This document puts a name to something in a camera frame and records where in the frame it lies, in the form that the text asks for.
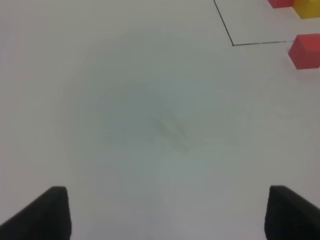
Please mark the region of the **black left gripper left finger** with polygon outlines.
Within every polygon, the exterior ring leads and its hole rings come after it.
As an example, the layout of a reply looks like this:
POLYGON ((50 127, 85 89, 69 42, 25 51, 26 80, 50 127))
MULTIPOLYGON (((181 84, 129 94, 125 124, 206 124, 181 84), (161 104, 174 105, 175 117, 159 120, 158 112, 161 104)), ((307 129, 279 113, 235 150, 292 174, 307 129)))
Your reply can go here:
POLYGON ((53 186, 0 225, 2 240, 69 240, 72 220, 68 190, 53 186))

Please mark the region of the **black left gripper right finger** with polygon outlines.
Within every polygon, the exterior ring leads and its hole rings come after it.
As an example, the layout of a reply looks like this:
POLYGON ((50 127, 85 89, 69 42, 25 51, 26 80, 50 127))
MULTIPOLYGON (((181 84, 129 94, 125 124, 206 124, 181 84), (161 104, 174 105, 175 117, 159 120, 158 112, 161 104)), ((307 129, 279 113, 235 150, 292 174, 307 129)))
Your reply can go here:
POLYGON ((319 240, 320 209, 288 187, 272 185, 264 232, 268 240, 319 240))

